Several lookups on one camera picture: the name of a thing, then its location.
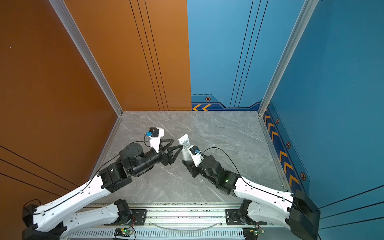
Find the orange chevron arrow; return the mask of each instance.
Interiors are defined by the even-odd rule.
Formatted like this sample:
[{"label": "orange chevron arrow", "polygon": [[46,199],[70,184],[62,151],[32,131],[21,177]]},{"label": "orange chevron arrow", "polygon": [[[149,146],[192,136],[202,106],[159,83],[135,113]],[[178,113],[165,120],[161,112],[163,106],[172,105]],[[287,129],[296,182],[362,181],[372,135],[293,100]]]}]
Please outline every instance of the orange chevron arrow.
[{"label": "orange chevron arrow", "polygon": [[285,174],[287,174],[287,167],[289,167],[290,169],[293,170],[292,166],[289,165],[287,162],[285,162],[285,163],[284,163],[284,172],[285,172]]},{"label": "orange chevron arrow", "polygon": [[196,105],[194,108],[192,108],[193,110],[195,110],[195,111],[198,111],[196,108],[198,108],[198,107],[200,107],[201,106],[201,104],[198,104],[198,105]]},{"label": "orange chevron arrow", "polygon": [[274,136],[274,135],[279,136],[279,135],[277,134],[277,132],[272,131],[272,142],[273,142],[273,136]]},{"label": "orange chevron arrow", "polygon": [[284,155],[284,156],[288,157],[288,156],[287,156],[287,154],[286,154],[285,152],[283,152],[283,151],[280,151],[280,162],[281,162],[281,156],[282,156],[282,155]]},{"label": "orange chevron arrow", "polygon": [[271,132],[271,126],[274,127],[274,125],[272,123],[268,123],[268,132]]},{"label": "orange chevron arrow", "polygon": [[292,176],[291,174],[289,175],[289,185],[292,187],[292,180],[294,180],[295,182],[297,182],[297,184],[300,184],[299,181],[294,177]]},{"label": "orange chevron arrow", "polygon": [[265,116],[265,125],[266,125],[266,119],[271,118],[271,116]]},{"label": "orange chevron arrow", "polygon": [[209,106],[211,106],[211,104],[208,104],[207,106],[203,107],[203,110],[204,110],[204,111],[208,111],[208,110],[207,110],[207,107],[209,107]]}]

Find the blue decorative border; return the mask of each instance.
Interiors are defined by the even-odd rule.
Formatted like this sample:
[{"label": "blue decorative border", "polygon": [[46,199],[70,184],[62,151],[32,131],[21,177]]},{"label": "blue decorative border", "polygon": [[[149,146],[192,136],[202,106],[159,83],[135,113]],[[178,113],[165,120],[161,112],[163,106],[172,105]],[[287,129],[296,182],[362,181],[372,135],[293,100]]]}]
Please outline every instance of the blue decorative border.
[{"label": "blue decorative border", "polygon": [[[292,192],[295,193],[298,189],[308,194],[310,185],[308,174],[306,173],[293,147],[292,141],[287,138],[288,134],[286,133],[273,104],[268,106],[263,115],[263,120],[272,139],[277,156],[281,162],[281,167],[284,170],[285,177],[290,184]],[[289,149],[286,147],[287,142],[290,142],[291,144]],[[305,174],[305,181],[301,179],[301,173]]]},{"label": "blue decorative border", "polygon": [[248,108],[226,108],[213,95],[192,95],[192,111],[258,111],[261,102]]}]

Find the white bottle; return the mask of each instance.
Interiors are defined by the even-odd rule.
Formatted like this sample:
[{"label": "white bottle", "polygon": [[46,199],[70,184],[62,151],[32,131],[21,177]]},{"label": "white bottle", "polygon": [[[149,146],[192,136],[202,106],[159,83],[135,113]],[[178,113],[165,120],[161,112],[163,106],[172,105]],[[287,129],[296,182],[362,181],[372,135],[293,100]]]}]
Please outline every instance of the white bottle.
[{"label": "white bottle", "polygon": [[181,152],[183,154],[184,161],[192,161],[192,157],[188,152],[188,148],[191,146],[191,144],[189,143],[188,134],[179,138],[179,144],[183,145],[183,149],[181,150]]}]

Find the black diagonal stripe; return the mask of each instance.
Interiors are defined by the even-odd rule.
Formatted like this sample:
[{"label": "black diagonal stripe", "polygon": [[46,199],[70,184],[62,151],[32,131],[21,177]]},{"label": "black diagonal stripe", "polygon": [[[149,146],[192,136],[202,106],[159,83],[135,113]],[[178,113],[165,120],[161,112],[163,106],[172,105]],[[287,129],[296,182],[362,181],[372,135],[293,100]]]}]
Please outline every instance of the black diagonal stripe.
[{"label": "black diagonal stripe", "polygon": [[25,170],[25,169],[23,169],[23,168],[21,168],[21,167],[18,167],[18,166],[14,165],[14,164],[12,164],[12,163],[10,163],[10,162],[7,162],[6,160],[3,160],[3,159],[1,159],[1,158],[0,158],[0,160],[3,161],[3,162],[8,163],[9,165],[12,165],[12,166],[14,166],[14,167],[17,167],[18,169],[21,169],[21,170],[23,170],[23,171],[25,171],[25,172],[27,172],[27,173],[30,173],[30,174],[32,174],[32,175],[34,175],[34,176],[36,176],[36,177],[39,177],[39,178],[41,178],[41,179],[43,179],[43,180],[46,180],[47,182],[50,182],[50,183],[52,183],[52,184],[54,184],[54,185],[56,185],[56,186],[59,186],[59,187],[61,187],[61,188],[64,188],[65,190],[70,191],[69,189],[66,189],[65,187],[62,187],[62,186],[60,186],[60,185],[58,185],[58,184],[56,184],[56,183],[54,183],[54,182],[51,182],[51,181],[49,181],[49,180],[47,180],[47,179],[45,179],[45,178],[43,178],[43,177],[40,177],[40,176],[38,176],[38,175],[36,175],[36,174],[34,174],[34,173],[32,173],[32,172],[29,172],[29,171],[27,171],[27,170]]},{"label": "black diagonal stripe", "polygon": [[59,196],[59,197],[61,197],[60,195],[58,195],[58,194],[56,194],[56,193],[53,193],[53,192],[47,191],[47,190],[45,190],[45,189],[39,188],[39,187],[37,187],[37,186],[35,186],[35,185],[32,185],[32,184],[29,184],[29,183],[27,183],[27,182],[21,181],[21,180],[19,180],[19,179],[16,179],[16,178],[14,178],[14,177],[11,177],[11,176],[8,176],[8,175],[5,175],[4,173],[1,173],[1,172],[0,172],[0,174],[1,174],[1,175],[4,175],[4,176],[6,176],[6,177],[12,178],[12,179],[14,179],[14,180],[16,180],[16,181],[19,181],[19,182],[25,183],[25,184],[27,184],[27,185],[29,185],[29,186],[32,186],[32,187],[38,188],[38,189],[40,189],[40,190],[43,190],[43,191],[46,191],[46,192],[49,192],[49,193],[52,193],[52,194],[54,194],[54,195],[56,195],[56,196]]},{"label": "black diagonal stripe", "polygon": [[151,27],[151,21],[149,20],[149,14],[148,14],[148,8],[147,8],[147,2],[146,2],[146,0],[144,0],[144,3],[145,3],[145,8],[146,8],[146,10],[147,10],[147,16],[148,16],[149,28],[151,29],[153,45],[155,46],[155,54],[156,54],[156,59],[157,59],[157,65],[159,66],[160,79],[161,79],[161,84],[163,85],[163,91],[164,91],[164,97],[165,97],[165,99],[166,99],[167,110],[169,111],[169,108],[168,108],[168,101],[167,101],[167,95],[166,95],[166,90],[164,89],[163,77],[161,76],[161,68],[160,68],[160,63],[159,63],[159,57],[157,56],[156,45],[155,45],[155,39],[154,39],[154,37],[153,37],[153,32],[152,32],[152,27]]},{"label": "black diagonal stripe", "polygon": [[252,4],[251,4],[251,10],[249,10],[249,17],[248,17],[248,22],[247,22],[247,28],[245,29],[244,40],[243,40],[243,46],[242,46],[242,48],[241,48],[239,64],[237,65],[237,71],[236,71],[235,83],[233,84],[233,90],[232,90],[231,102],[229,103],[229,107],[231,107],[231,104],[232,104],[232,98],[233,98],[233,93],[235,92],[237,73],[239,72],[240,60],[241,60],[241,55],[243,54],[243,48],[244,48],[244,43],[245,43],[245,36],[247,35],[249,19],[250,19],[250,17],[251,17],[251,12],[252,12],[252,6],[253,6],[253,0],[252,0]]},{"label": "black diagonal stripe", "polygon": [[350,197],[347,197],[347,198],[344,198],[344,199],[338,200],[338,201],[336,201],[336,202],[333,202],[333,203],[331,203],[331,204],[327,204],[327,205],[325,205],[325,206],[322,206],[322,207],[319,207],[319,208],[321,209],[321,208],[323,208],[323,207],[328,207],[328,206],[330,206],[330,205],[332,205],[332,204],[335,204],[335,203],[338,203],[338,202],[341,202],[341,201],[344,201],[344,200],[347,200],[347,199],[350,199],[350,198],[356,197],[356,196],[358,196],[358,195],[361,195],[361,194],[364,194],[364,193],[370,192],[370,191],[372,191],[372,190],[376,190],[376,189],[379,189],[379,188],[381,188],[381,187],[384,187],[384,185],[381,185],[381,186],[378,186],[378,187],[375,187],[375,188],[369,189],[369,190],[367,190],[367,191],[365,191],[365,192],[361,192],[361,193],[359,193],[359,194],[356,194],[356,195],[353,195],[353,196],[350,196]]},{"label": "black diagonal stripe", "polygon": [[371,219],[367,219],[367,220],[362,220],[362,221],[357,221],[357,222],[350,222],[350,223],[340,224],[340,225],[331,226],[331,227],[323,227],[323,228],[319,228],[319,230],[327,229],[327,228],[332,228],[332,227],[345,226],[345,225],[354,224],[354,223],[368,222],[368,221],[378,220],[378,219],[382,219],[382,218],[384,218],[384,217],[371,218]]},{"label": "black diagonal stripe", "polygon": [[61,178],[61,179],[65,180],[65,181],[67,181],[67,182],[69,182],[69,183],[72,183],[73,185],[77,186],[77,185],[76,185],[76,184],[74,184],[73,182],[70,182],[70,181],[66,180],[65,178],[63,178],[63,177],[60,177],[60,176],[59,176],[59,175],[57,175],[56,173],[53,173],[53,172],[49,171],[48,169],[45,169],[45,168],[43,168],[42,166],[40,166],[40,165],[38,165],[38,164],[36,164],[36,163],[32,162],[31,160],[28,160],[28,159],[26,159],[26,158],[25,158],[25,157],[23,157],[23,156],[20,156],[19,154],[15,153],[15,152],[13,152],[13,151],[11,151],[11,150],[9,150],[8,148],[6,148],[6,147],[3,147],[3,146],[1,146],[1,145],[0,145],[0,147],[2,147],[2,148],[4,148],[5,150],[7,150],[7,151],[9,151],[9,152],[11,152],[11,153],[13,153],[13,154],[15,154],[16,156],[19,156],[19,157],[21,157],[22,159],[24,159],[24,160],[26,160],[26,161],[28,161],[28,162],[30,162],[30,163],[32,163],[32,164],[34,164],[34,165],[36,165],[36,166],[40,167],[40,168],[42,168],[42,169],[46,170],[47,172],[50,172],[50,173],[52,173],[53,175],[55,175],[55,176],[57,176],[57,177],[59,177],[59,178]]},{"label": "black diagonal stripe", "polygon": [[263,24],[263,20],[264,20],[264,16],[265,16],[266,7],[268,6],[268,1],[269,1],[269,0],[267,0],[266,5],[265,5],[264,14],[263,14],[263,18],[262,18],[262,23],[260,24],[259,33],[257,34],[255,47],[253,48],[253,53],[252,53],[252,57],[251,57],[251,62],[249,63],[249,67],[248,67],[248,71],[247,71],[247,76],[245,77],[243,90],[241,91],[241,96],[240,96],[239,104],[237,105],[237,107],[240,106],[240,101],[241,101],[241,98],[242,98],[242,96],[243,96],[243,92],[244,92],[245,84],[246,84],[246,82],[247,82],[247,77],[248,77],[248,73],[249,73],[249,68],[251,67],[253,54],[255,53],[257,40],[259,39],[260,29],[262,28],[262,24]]},{"label": "black diagonal stripe", "polygon": [[375,204],[367,205],[367,206],[364,206],[364,207],[358,207],[358,208],[356,208],[356,209],[348,210],[348,211],[345,211],[345,212],[340,212],[340,213],[333,214],[333,215],[330,215],[330,216],[322,217],[322,218],[320,218],[320,219],[327,218],[327,217],[333,217],[333,216],[340,215],[340,214],[344,214],[344,213],[347,213],[347,212],[353,212],[353,211],[355,211],[355,210],[364,209],[364,208],[366,208],[366,207],[371,207],[371,206],[379,205],[379,204],[382,204],[382,203],[384,203],[384,201],[383,201],[383,202],[377,202],[377,203],[375,203]]},{"label": "black diagonal stripe", "polygon": [[145,30],[144,21],[143,21],[143,16],[141,15],[141,9],[140,9],[139,0],[137,0],[137,5],[139,6],[139,11],[140,11],[140,16],[141,16],[141,21],[142,21],[142,23],[143,23],[143,28],[144,28],[145,38],[147,39],[147,44],[148,44],[148,49],[149,49],[149,55],[151,56],[151,61],[152,61],[152,66],[153,66],[153,71],[155,72],[155,77],[156,77],[156,82],[157,82],[157,88],[159,89],[159,93],[160,93],[161,104],[163,105],[163,109],[165,109],[165,108],[164,108],[164,103],[163,103],[163,97],[161,96],[161,91],[160,91],[159,81],[158,81],[158,79],[157,79],[157,74],[156,74],[156,70],[155,70],[155,64],[153,63],[153,58],[152,58],[151,48],[150,48],[150,46],[149,46],[149,41],[148,41],[148,37],[147,37],[147,31]]},{"label": "black diagonal stripe", "polygon": [[237,101],[237,96],[239,94],[239,90],[240,90],[240,85],[241,85],[241,80],[243,78],[243,73],[244,73],[244,68],[245,68],[245,64],[247,63],[247,58],[248,58],[248,53],[249,53],[249,47],[251,46],[251,42],[252,42],[252,36],[253,36],[253,31],[255,30],[255,25],[256,25],[256,21],[257,21],[257,16],[259,15],[259,10],[260,10],[260,4],[261,4],[261,0],[260,0],[260,3],[259,3],[259,8],[257,9],[257,14],[256,14],[256,18],[255,18],[255,23],[253,24],[253,29],[252,29],[252,34],[251,34],[251,40],[249,41],[249,45],[248,45],[248,50],[247,50],[247,55],[245,57],[245,62],[244,62],[244,66],[243,66],[243,71],[241,73],[241,77],[240,77],[240,83],[239,83],[239,87],[237,88],[237,94],[236,94],[236,99],[235,99],[235,105],[236,105],[236,101]]},{"label": "black diagonal stripe", "polygon": [[141,42],[141,47],[143,48],[143,53],[144,53],[144,57],[145,57],[145,62],[147,63],[148,72],[149,72],[149,77],[151,78],[153,91],[155,92],[155,97],[156,97],[157,106],[159,107],[159,111],[160,111],[159,100],[157,99],[157,94],[156,94],[156,91],[155,91],[155,85],[153,84],[153,80],[152,80],[152,76],[151,76],[151,71],[149,70],[149,65],[148,65],[147,57],[145,56],[144,46],[143,46],[143,42],[141,41],[140,32],[139,32],[139,27],[137,26],[136,17],[135,17],[135,13],[133,12],[133,7],[132,7],[131,0],[129,0],[129,3],[130,3],[130,5],[131,5],[133,18],[135,19],[135,24],[136,24],[136,28],[137,28],[137,33],[139,34],[139,38],[140,38],[140,42]]}]

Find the brown wall panel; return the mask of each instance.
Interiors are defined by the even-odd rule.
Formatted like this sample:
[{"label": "brown wall panel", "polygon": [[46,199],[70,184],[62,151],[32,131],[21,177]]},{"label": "brown wall panel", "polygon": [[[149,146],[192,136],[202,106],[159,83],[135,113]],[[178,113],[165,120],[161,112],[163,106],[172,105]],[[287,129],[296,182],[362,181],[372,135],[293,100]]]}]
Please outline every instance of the brown wall panel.
[{"label": "brown wall panel", "polygon": [[186,0],[65,0],[124,111],[190,110]]},{"label": "brown wall panel", "polygon": [[[80,185],[116,114],[49,1],[2,1],[0,6],[0,145]],[[63,184],[5,152],[0,158]]]},{"label": "brown wall panel", "polygon": [[2,183],[0,197],[2,207],[0,214],[1,239],[20,240],[25,228],[22,219],[23,205],[32,199],[39,199],[42,204],[45,204],[58,197],[3,175],[0,175],[0,182]]}]

